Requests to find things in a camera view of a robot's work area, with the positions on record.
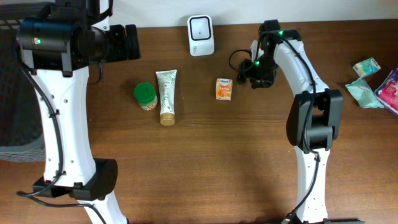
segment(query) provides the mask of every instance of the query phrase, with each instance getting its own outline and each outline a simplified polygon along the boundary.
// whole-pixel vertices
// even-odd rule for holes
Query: tube
[[[177,70],[156,72],[160,93],[160,123],[170,126],[175,123],[174,116],[174,87]]]

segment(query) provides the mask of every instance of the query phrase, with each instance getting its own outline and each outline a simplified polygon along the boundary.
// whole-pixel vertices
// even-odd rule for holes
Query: wooden tabletop
[[[187,28],[139,29],[142,59],[104,66],[104,79],[87,92],[94,157],[119,164],[115,192],[131,223],[239,223],[283,218],[296,203],[297,159],[285,132],[293,102],[279,70],[274,86],[233,86],[231,101],[215,100],[217,78],[235,80],[233,50],[249,48],[258,24],[215,26],[215,52],[189,54]],[[398,67],[398,21],[284,23],[299,28],[320,78],[345,98],[340,135],[326,173],[330,218],[398,222],[398,117],[362,109],[344,84],[357,79],[353,62],[374,57],[381,84]],[[235,55],[238,66],[244,53]],[[155,86],[156,71],[177,69],[174,126],[159,122],[160,107],[140,109],[133,90]],[[97,79],[91,68],[90,81]],[[46,208],[15,195],[31,190],[43,162],[0,162],[1,223],[90,223],[82,208]],[[68,197],[47,200],[71,203]]]

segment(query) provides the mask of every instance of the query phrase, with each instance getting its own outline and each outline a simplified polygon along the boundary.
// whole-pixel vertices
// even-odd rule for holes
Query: jar with green lid
[[[139,106],[144,110],[152,110],[157,105],[157,96],[154,87],[149,83],[141,83],[134,89],[134,96]]]

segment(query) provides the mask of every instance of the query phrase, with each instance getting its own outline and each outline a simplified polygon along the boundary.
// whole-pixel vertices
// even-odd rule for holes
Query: tube cap
[[[160,115],[160,123],[164,126],[170,126],[175,123],[174,114],[173,113],[162,113]]]

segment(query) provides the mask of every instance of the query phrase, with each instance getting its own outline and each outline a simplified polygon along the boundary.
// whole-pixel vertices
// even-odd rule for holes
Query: orange box
[[[217,78],[216,99],[231,100],[231,96],[232,96],[232,80],[227,78]]]

